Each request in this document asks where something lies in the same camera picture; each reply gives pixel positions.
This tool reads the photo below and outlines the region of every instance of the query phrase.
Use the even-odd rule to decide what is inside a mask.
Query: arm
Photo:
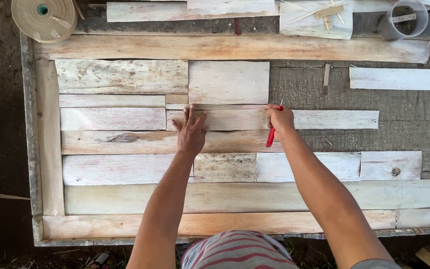
[[[368,259],[393,261],[367,223],[348,189],[314,155],[296,132],[293,112],[267,105],[269,127],[275,127],[300,194],[319,223],[340,269]]]
[[[195,120],[193,105],[183,110],[183,125],[177,129],[177,153],[152,193],[137,231],[127,269],[175,268],[175,241],[182,218],[185,190],[195,156],[205,144],[206,112]]]

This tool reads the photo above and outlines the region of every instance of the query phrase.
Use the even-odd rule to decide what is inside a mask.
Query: person
[[[367,223],[351,193],[307,146],[293,125],[290,109],[267,105],[268,127],[283,146],[298,190],[328,240],[339,269],[399,269]],[[207,112],[183,110],[177,151],[145,209],[127,269],[175,268],[175,242],[187,182],[205,144]],[[282,244],[255,231],[225,231],[194,243],[183,269],[296,269]]]

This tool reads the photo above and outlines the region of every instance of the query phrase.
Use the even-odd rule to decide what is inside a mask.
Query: roll of tape
[[[42,43],[65,40],[77,25],[73,0],[12,0],[11,11],[19,29]]]

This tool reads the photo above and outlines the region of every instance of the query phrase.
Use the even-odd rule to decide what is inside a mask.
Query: plastic cup
[[[396,7],[400,7],[400,6],[410,7],[416,13],[417,24],[414,31],[411,34],[401,33],[394,25],[394,22],[392,22],[393,10]],[[381,35],[381,37],[384,38],[385,40],[396,41],[406,37],[414,37],[422,33],[422,31],[424,31],[424,29],[427,26],[427,21],[428,21],[427,9],[423,4],[419,3],[419,1],[417,0],[400,0],[393,6],[391,10],[386,12],[386,16],[378,24],[377,30]]]

